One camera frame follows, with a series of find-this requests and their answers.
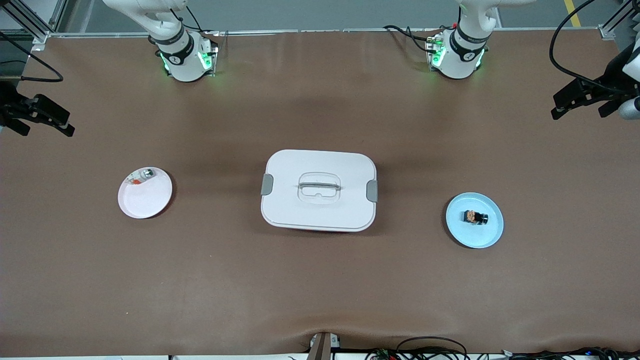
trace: green led light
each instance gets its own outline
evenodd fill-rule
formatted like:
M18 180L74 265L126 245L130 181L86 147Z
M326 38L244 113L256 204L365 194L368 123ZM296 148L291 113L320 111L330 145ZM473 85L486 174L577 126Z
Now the green led light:
M198 55L200 55L200 62L202 62L202 67L204 67L206 70L209 70L211 68L211 57L206 53L198 53Z
M431 64L435 67L439 67L442 64L442 59L447 53L447 49L444 46L441 46L438 51L433 55L433 61Z
M164 55L162 55L162 53L160 53L160 59L162 59L162 63L164 64L164 69L165 69L167 72L170 72L170 70L169 70L169 65L167 65L167 63L166 63L166 59L164 58Z
M484 55L484 49L480 52L480 55L478 55L478 61L476 62L476 69L478 68L478 66L480 66L480 61L482 61L482 55Z

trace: box lid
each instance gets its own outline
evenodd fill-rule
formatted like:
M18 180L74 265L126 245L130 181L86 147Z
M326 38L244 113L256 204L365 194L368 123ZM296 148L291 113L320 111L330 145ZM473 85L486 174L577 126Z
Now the box lid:
M351 152L278 151L262 182L262 216L278 227L361 231L377 200L376 166Z

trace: metal bracket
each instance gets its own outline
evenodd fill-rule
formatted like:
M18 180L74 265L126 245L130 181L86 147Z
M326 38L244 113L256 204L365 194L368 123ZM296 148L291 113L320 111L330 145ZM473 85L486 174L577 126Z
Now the metal bracket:
M33 42L31 43L31 52L33 53L34 51L44 51L44 47L47 44L47 39L49 38L49 32L47 31L47 33L45 34L44 40L40 41L37 38L33 38Z
M331 334L328 332L316 334L316 339L311 346L307 360L329 359L331 359Z
M311 338L311 342L309 343L309 348L314 346L314 342L320 334L315 334L313 338ZM340 348L340 336L336 334L329 334L331 339L331 348Z
M49 24L42 20L38 14L22 0L11 0L3 6L3 9L4 12L33 36L34 44L44 44L47 41L49 33L53 32Z
M616 34L614 32L614 29L605 28L604 25L599 24L598 25L598 30L600 31L600 37L602 37L602 40L615 40L616 39Z

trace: small object on plate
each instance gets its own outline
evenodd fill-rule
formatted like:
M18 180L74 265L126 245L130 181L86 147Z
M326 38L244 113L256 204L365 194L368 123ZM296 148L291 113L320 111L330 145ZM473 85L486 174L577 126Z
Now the small object on plate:
M172 181L166 172L156 167L143 167L120 183L118 205L132 218L150 218L169 204L172 193Z
M465 211L465 221L474 225L485 225L489 221L489 215L476 213L473 210Z
M141 183L144 183L145 181L151 179L155 175L156 174L152 169L143 168L129 174L129 176L127 176L125 181L132 185L140 185Z

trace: food item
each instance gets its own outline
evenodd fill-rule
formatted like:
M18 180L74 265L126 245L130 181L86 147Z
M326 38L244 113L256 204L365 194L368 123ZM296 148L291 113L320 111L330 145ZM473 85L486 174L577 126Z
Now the food item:
M465 211L464 221L474 225L485 225L489 221L489 215L476 213L473 210Z
M156 176L156 173L150 168L146 168L143 170L136 170L132 172L129 176L127 176L125 181L132 185L140 185L141 183L144 183L154 176Z

